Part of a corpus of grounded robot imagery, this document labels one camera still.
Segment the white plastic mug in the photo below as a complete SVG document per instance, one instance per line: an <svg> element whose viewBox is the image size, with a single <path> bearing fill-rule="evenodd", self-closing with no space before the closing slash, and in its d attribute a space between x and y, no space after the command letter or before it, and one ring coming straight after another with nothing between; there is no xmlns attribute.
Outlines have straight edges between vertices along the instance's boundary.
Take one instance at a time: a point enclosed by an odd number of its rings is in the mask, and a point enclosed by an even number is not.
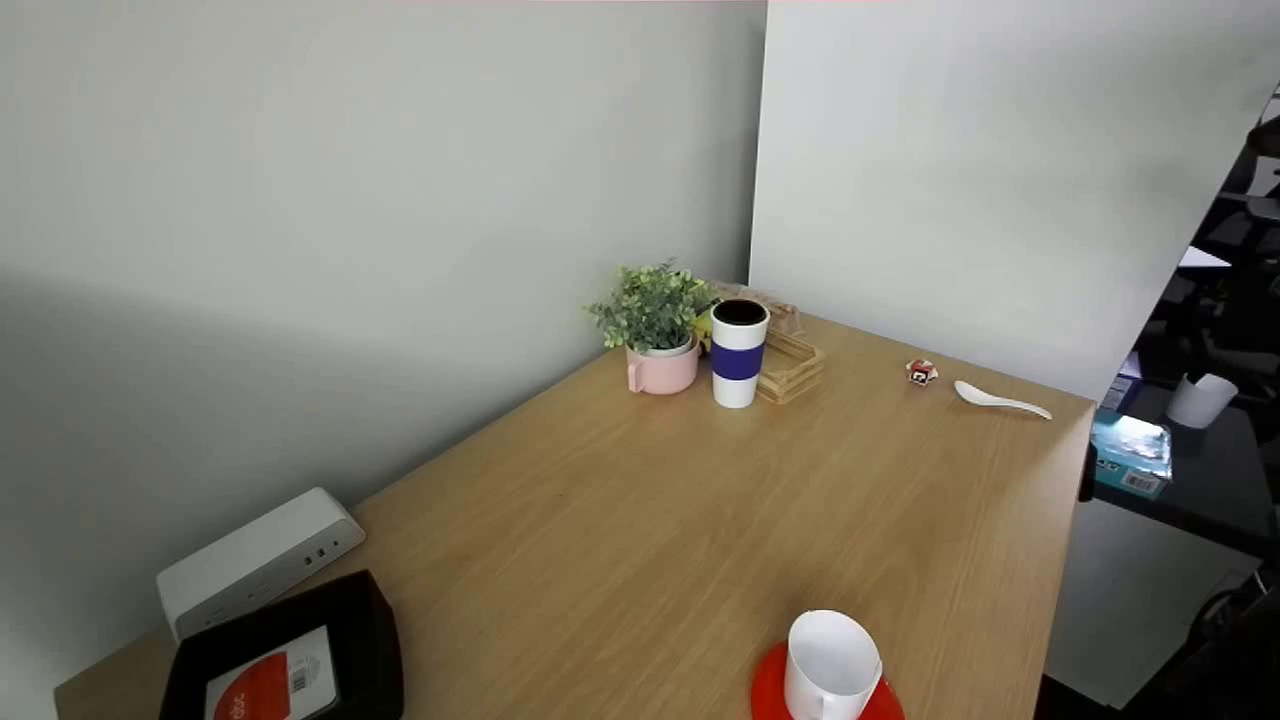
<svg viewBox="0 0 1280 720"><path fill-rule="evenodd" d="M884 678L869 629L838 609L809 609L784 639L784 708L794 720L861 720Z"/></svg>

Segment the red side plate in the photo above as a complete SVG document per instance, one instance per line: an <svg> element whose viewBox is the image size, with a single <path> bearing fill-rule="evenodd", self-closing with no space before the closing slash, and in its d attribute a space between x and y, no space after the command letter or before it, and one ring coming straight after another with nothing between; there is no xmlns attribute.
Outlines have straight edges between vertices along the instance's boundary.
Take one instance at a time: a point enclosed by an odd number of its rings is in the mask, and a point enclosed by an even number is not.
<svg viewBox="0 0 1280 720"><path fill-rule="evenodd" d="M774 644L752 670L752 720L794 720L784 705L784 668L789 647ZM879 678L861 720L906 720L906 705L897 700L893 683Z"/></svg>

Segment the potted green plant pink pot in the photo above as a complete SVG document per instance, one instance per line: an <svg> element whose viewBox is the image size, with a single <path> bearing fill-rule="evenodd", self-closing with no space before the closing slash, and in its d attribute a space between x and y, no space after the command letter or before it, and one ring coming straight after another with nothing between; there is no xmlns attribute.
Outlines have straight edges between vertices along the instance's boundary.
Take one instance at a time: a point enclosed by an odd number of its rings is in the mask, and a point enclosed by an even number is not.
<svg viewBox="0 0 1280 720"><path fill-rule="evenodd" d="M625 352L633 395L680 395L698 384L712 305L716 293L690 266L628 265L588 313L600 343Z"/></svg>

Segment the white cup with blue sleeve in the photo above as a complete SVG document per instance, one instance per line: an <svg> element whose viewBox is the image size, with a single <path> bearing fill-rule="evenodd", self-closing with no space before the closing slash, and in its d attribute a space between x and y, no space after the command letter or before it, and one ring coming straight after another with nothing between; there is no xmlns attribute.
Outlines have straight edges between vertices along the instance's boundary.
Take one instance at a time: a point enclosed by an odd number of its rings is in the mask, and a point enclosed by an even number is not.
<svg viewBox="0 0 1280 720"><path fill-rule="evenodd" d="M748 407L755 400L768 343L768 309L755 300L720 300L712 309L712 400Z"/></svg>

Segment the wooden coaster stack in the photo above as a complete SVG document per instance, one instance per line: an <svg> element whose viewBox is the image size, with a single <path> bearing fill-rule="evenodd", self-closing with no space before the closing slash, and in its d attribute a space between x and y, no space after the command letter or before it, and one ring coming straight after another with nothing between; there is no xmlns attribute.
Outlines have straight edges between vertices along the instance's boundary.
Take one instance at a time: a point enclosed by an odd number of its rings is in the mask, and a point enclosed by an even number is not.
<svg viewBox="0 0 1280 720"><path fill-rule="evenodd" d="M804 341L801 313L774 305L761 389L768 400L789 404L821 381L824 356Z"/></svg>

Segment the small red white toy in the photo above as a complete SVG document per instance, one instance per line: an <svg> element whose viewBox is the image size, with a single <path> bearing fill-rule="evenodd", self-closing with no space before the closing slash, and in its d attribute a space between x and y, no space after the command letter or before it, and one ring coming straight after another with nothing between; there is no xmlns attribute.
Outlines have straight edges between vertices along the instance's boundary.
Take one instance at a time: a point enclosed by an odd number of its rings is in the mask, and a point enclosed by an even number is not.
<svg viewBox="0 0 1280 720"><path fill-rule="evenodd" d="M909 361L906 371L909 371L913 389L927 389L939 381L939 367L927 356Z"/></svg>

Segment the white ceramic spoon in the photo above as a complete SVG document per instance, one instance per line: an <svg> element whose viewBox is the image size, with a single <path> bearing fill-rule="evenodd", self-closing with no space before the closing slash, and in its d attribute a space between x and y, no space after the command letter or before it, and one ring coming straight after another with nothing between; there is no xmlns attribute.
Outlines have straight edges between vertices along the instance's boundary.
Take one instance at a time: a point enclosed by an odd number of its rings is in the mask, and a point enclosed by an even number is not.
<svg viewBox="0 0 1280 720"><path fill-rule="evenodd" d="M952 381L952 390L973 404L973 407L998 407L998 413L1026 413L1026 414L1036 414L1036 420L1055 420L1047 407L1040 404L1030 404L1030 400L1012 400L1012 395L998 395L998 390L985 390L967 381Z"/></svg>

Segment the white rectangular box device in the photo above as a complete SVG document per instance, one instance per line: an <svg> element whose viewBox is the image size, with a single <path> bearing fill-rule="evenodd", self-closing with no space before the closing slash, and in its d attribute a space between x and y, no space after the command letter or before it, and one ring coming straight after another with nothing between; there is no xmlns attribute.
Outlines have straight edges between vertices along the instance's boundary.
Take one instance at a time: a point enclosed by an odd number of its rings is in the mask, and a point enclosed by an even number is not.
<svg viewBox="0 0 1280 720"><path fill-rule="evenodd" d="M167 632L190 639L255 610L362 540L355 516L324 487L307 487L157 576Z"/></svg>

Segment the black tray with red card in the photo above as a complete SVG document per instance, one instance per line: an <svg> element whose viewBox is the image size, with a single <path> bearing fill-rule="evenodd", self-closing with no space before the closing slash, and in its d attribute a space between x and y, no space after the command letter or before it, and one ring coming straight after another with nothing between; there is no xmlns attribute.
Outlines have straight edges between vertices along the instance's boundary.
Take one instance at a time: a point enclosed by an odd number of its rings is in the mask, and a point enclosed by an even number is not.
<svg viewBox="0 0 1280 720"><path fill-rule="evenodd" d="M402 720L398 614L367 573L180 644L159 720Z"/></svg>

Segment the blue tissue box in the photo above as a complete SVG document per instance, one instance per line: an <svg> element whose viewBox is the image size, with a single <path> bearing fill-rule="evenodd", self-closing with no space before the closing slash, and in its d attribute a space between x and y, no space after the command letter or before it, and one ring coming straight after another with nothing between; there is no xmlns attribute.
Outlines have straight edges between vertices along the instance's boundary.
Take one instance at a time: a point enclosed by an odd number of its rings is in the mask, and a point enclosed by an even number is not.
<svg viewBox="0 0 1280 720"><path fill-rule="evenodd" d="M1141 414L1100 414L1093 425L1093 476L1105 487L1162 495L1174 482L1174 430Z"/></svg>

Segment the white cup on side desk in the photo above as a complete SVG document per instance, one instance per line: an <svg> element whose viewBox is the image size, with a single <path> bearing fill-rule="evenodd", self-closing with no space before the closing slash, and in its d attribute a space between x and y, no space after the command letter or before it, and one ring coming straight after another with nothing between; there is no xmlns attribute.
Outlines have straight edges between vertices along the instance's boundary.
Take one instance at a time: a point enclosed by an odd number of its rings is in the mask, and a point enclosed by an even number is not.
<svg viewBox="0 0 1280 720"><path fill-rule="evenodd" d="M1169 420L1204 430L1232 400L1238 384L1227 377L1204 371L1195 381L1177 384L1169 400Z"/></svg>

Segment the black side desk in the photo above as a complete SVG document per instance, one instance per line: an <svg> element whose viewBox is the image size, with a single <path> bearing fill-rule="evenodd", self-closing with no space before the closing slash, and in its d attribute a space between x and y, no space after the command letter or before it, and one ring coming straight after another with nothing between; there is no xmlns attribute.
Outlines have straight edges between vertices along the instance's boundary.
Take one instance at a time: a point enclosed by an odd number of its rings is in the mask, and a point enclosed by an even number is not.
<svg viewBox="0 0 1280 720"><path fill-rule="evenodd" d="M1275 553L1275 505L1257 426L1241 407L1226 407L1204 430L1174 430L1174 482L1162 495L1108 487L1095 476L1079 478L1079 495L1261 559Z"/></svg>

